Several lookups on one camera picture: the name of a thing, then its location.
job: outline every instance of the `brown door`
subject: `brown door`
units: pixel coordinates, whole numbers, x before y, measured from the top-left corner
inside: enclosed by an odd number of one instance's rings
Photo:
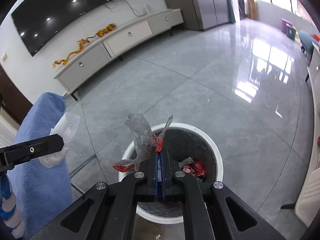
[[[32,104],[22,95],[17,87],[7,76],[0,65],[0,93],[3,96],[2,107],[8,114],[21,125],[23,119],[29,112]]]

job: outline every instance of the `light switch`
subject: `light switch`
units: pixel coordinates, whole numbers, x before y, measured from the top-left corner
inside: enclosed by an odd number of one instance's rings
[[[2,57],[1,57],[1,59],[2,59],[3,61],[5,61],[5,60],[6,60],[6,58],[7,58],[7,54],[6,54],[6,53],[4,53],[4,54],[2,55]]]

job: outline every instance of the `metal screw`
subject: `metal screw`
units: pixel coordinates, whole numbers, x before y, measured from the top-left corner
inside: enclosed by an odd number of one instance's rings
[[[186,174],[183,171],[176,171],[175,175],[178,178],[183,178]]]
[[[107,184],[106,184],[105,182],[98,182],[98,183],[96,184],[96,189],[97,189],[97,190],[103,190],[103,189],[106,188],[106,186],[107,186]]]
[[[144,173],[142,171],[137,171],[134,176],[137,178],[137,179],[140,179],[140,178],[143,178],[144,177]]]
[[[213,186],[217,189],[223,188],[223,183],[221,181],[216,181]]]

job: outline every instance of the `tv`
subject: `tv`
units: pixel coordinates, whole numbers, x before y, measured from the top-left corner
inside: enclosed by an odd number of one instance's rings
[[[34,56],[68,24],[108,1],[112,0],[24,0],[11,16],[23,43]]]

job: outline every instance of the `drawer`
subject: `drawer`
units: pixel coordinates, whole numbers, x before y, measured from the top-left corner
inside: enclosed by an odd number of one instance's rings
[[[167,15],[153,17],[148,20],[153,35],[165,32],[171,29],[171,23]]]
[[[115,34],[106,42],[115,56],[122,54],[133,46],[152,36],[148,21],[138,23]]]
[[[106,56],[100,45],[97,45],[68,67],[60,75],[60,79],[70,90],[73,90],[85,77],[109,59],[111,57]]]
[[[167,18],[169,19],[171,27],[184,23],[180,10],[173,10],[171,13],[168,13]]]

